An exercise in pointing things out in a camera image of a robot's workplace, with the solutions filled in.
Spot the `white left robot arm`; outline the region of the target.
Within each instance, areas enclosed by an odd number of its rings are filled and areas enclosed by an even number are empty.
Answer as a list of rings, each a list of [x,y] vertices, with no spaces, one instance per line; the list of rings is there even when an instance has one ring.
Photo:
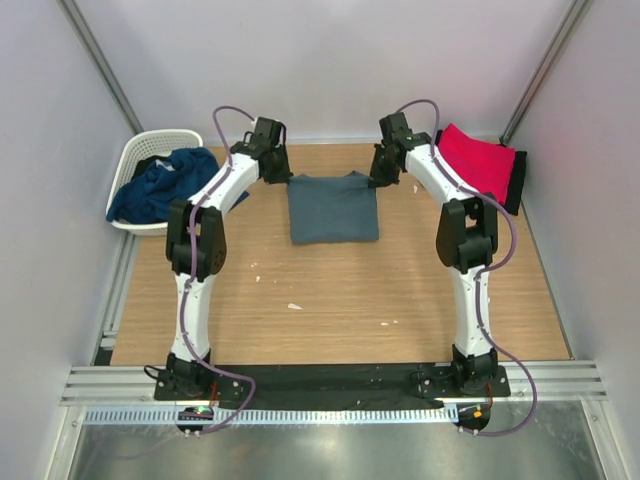
[[[209,309],[227,244],[224,219],[258,180],[288,183],[292,177],[286,150],[287,128],[258,117],[243,140],[229,148],[227,159],[205,186],[169,208],[166,257],[178,294],[176,334],[165,369],[158,374],[157,400],[203,399],[212,391]]]

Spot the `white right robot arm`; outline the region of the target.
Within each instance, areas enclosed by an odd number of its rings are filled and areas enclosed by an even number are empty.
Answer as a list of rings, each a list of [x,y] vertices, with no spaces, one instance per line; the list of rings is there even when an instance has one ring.
[[[435,140],[411,130],[402,112],[379,120],[369,185],[397,184],[411,174],[440,206],[436,252],[449,269],[456,308],[456,335],[449,380],[465,396],[483,395],[496,377],[497,352],[482,333],[478,315],[488,314],[488,273],[497,251],[497,211],[444,160]]]

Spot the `grey-blue t shirt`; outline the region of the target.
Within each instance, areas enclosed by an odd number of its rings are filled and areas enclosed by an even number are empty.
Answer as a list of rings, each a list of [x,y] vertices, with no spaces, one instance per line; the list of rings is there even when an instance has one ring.
[[[290,238],[295,245],[379,239],[376,190],[360,172],[341,177],[294,176],[287,196]]]

